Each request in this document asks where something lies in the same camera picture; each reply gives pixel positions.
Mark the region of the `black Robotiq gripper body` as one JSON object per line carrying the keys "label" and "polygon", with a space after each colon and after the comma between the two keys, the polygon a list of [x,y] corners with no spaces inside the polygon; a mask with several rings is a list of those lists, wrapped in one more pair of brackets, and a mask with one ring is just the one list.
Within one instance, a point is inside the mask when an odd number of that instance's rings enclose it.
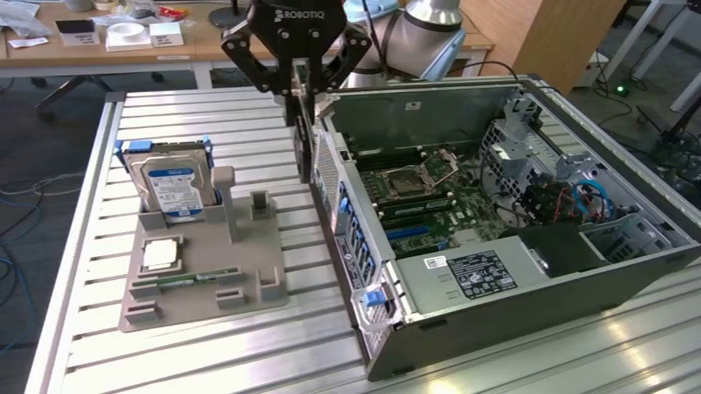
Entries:
{"label": "black Robotiq gripper body", "polygon": [[253,1],[247,26],[275,58],[322,57],[346,27],[342,1]]}

